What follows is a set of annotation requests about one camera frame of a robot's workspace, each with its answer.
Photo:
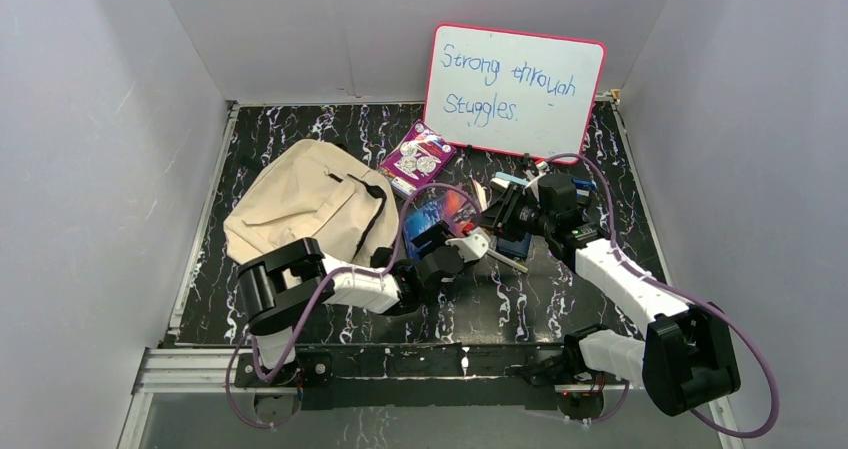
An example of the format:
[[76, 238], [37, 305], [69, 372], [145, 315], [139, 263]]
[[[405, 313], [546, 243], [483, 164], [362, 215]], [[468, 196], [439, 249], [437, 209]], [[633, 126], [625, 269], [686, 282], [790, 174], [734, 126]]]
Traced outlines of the Jane Eyre paperback book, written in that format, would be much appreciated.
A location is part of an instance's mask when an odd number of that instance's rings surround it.
[[414, 191], [400, 212], [403, 247], [408, 258], [420, 260], [443, 241], [465, 236], [485, 208], [472, 187], [430, 182]]

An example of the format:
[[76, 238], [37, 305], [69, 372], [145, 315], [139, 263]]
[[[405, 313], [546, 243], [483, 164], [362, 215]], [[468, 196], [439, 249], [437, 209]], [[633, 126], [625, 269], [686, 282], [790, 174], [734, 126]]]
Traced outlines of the beige canvas backpack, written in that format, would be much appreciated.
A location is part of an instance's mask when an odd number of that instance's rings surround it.
[[388, 180], [342, 148], [304, 139], [263, 168], [224, 221], [226, 254], [245, 264], [302, 238], [369, 267], [399, 213]]

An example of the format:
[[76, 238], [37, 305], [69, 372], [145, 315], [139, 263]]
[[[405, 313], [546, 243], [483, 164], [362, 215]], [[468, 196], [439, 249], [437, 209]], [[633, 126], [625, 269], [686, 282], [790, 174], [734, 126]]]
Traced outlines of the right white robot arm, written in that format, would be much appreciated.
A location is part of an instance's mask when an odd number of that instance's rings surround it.
[[613, 374], [645, 389], [669, 416], [740, 389], [728, 325], [714, 308], [658, 288], [649, 272], [618, 250], [611, 234], [585, 213], [592, 185], [546, 174], [526, 184], [495, 177], [490, 187], [483, 228], [499, 240], [543, 238], [552, 255], [601, 290], [642, 336], [625, 337], [603, 324], [566, 335], [562, 360], [571, 380], [587, 383], [600, 372]]

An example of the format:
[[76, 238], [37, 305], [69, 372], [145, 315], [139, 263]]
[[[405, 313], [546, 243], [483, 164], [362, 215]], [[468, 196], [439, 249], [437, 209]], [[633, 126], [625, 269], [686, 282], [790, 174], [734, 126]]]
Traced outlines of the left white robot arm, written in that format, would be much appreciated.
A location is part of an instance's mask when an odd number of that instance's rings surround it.
[[299, 369], [295, 342], [320, 304], [353, 306], [397, 316], [437, 298], [441, 288], [479, 262], [490, 239], [479, 227], [449, 237], [443, 227], [427, 231], [421, 259], [398, 259], [388, 268], [366, 268], [322, 251], [314, 238], [287, 244], [242, 266], [244, 297], [257, 376], [275, 385], [294, 380]]

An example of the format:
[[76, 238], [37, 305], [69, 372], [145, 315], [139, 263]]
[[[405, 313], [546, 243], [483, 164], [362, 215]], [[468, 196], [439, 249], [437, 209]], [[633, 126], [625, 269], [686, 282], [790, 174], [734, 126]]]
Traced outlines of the purple colouring book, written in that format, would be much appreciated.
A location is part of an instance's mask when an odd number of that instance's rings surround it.
[[418, 120], [377, 171], [388, 180], [396, 194], [408, 197], [421, 186], [433, 182], [456, 153], [452, 144]]

